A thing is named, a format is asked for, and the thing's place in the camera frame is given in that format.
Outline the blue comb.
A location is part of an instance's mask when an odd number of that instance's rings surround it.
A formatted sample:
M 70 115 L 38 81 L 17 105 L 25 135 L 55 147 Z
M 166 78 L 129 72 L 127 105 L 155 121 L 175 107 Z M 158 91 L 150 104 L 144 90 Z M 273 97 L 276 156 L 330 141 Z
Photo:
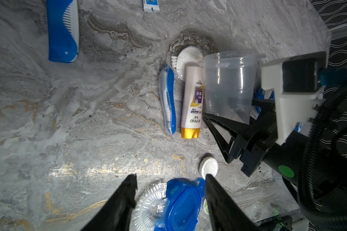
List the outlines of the blue comb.
M 77 0 L 47 0 L 49 60 L 72 63 L 79 53 Z

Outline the clear ribbed round lid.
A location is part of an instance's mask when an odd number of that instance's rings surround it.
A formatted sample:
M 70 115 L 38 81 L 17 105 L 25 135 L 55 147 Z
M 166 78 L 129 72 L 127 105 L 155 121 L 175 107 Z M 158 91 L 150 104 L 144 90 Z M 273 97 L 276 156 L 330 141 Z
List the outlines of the clear ribbed round lid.
M 132 213 L 133 231 L 154 231 L 164 218 L 167 183 L 155 182 L 145 189 Z

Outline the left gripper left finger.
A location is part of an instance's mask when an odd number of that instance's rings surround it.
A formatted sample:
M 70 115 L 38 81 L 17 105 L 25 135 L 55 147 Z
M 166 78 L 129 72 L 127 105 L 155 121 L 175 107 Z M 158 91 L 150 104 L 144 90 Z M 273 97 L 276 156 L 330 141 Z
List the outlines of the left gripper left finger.
M 136 207 L 137 178 L 128 175 L 83 231 L 128 231 Z

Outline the clear jar blue lid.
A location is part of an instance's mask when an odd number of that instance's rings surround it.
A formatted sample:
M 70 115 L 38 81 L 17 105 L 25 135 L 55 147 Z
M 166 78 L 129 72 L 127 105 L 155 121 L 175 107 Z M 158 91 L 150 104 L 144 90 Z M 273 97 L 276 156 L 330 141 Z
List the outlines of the clear jar blue lid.
M 203 57 L 205 112 L 249 124 L 258 61 L 265 57 L 253 49 Z

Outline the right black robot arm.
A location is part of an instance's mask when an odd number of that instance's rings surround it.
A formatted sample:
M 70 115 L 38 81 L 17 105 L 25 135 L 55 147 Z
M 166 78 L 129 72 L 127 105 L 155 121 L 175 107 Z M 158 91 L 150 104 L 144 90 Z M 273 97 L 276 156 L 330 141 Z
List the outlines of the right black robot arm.
M 224 159 L 239 159 L 246 176 L 266 163 L 294 189 L 292 196 L 312 224 L 347 231 L 347 158 L 336 149 L 347 127 L 333 137 L 330 149 L 320 145 L 347 99 L 347 66 L 326 69 L 314 57 L 274 60 L 261 77 L 264 89 L 276 80 L 274 99 L 252 101 L 261 113 L 250 124 L 203 115 Z

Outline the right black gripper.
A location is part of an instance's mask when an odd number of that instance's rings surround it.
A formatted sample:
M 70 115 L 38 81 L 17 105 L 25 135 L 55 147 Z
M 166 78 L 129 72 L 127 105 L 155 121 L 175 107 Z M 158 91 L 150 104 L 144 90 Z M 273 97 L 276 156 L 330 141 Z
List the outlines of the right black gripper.
M 224 160 L 229 164 L 239 159 L 241 171 L 248 177 L 278 138 L 275 101 L 253 99 L 252 105 L 260 107 L 261 114 L 256 120 L 251 118 L 249 125 L 208 113 L 202 116 Z

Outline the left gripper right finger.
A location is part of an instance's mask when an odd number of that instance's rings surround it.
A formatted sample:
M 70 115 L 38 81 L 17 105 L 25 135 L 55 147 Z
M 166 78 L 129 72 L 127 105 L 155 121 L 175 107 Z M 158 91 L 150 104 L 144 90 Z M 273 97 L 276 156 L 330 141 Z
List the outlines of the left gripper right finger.
M 210 222 L 214 231 L 256 231 L 248 219 L 213 175 L 205 178 L 205 197 L 209 208 Z

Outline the white shampoo bottle yellow cap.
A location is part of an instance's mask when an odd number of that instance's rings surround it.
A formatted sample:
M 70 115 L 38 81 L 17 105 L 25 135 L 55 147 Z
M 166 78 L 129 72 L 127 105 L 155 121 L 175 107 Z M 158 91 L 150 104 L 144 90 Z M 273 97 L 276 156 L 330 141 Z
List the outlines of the white shampoo bottle yellow cap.
M 183 139 L 196 139 L 199 137 L 202 122 L 203 98 L 202 68 L 199 66 L 188 66 L 186 69 L 181 117 L 181 137 Z

